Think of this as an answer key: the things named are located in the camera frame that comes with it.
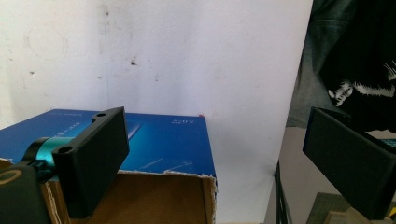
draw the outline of black cloth with white print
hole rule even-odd
[[[362,131],[396,133],[396,1],[358,0],[320,76],[332,102]]]

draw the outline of blue box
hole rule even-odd
[[[74,137],[97,111],[54,109],[0,130],[0,167],[40,137]],[[215,223],[217,179],[203,117],[126,114],[130,153],[83,223]],[[42,186],[53,221],[68,218],[61,186]]]

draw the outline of black plastic mount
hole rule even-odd
[[[396,155],[389,146],[353,128],[347,117],[315,108],[305,155],[368,219],[383,219],[396,190]]]
[[[52,151],[70,217],[90,217],[129,153],[123,107],[92,117],[69,144]]]
[[[47,140],[37,139],[18,164],[0,170],[0,223],[50,223],[39,186],[48,170],[42,176],[59,176],[69,216],[92,216],[129,153],[123,107],[96,114],[77,137],[52,150],[55,173],[35,159]]]

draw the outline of brown cardboard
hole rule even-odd
[[[0,167],[11,165],[0,160]],[[210,176],[117,174],[92,217],[71,219],[59,181],[41,186],[52,223],[213,224],[216,179]]]

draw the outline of white wall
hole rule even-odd
[[[0,127],[51,108],[204,114],[218,223],[263,221],[311,3],[0,0]]]

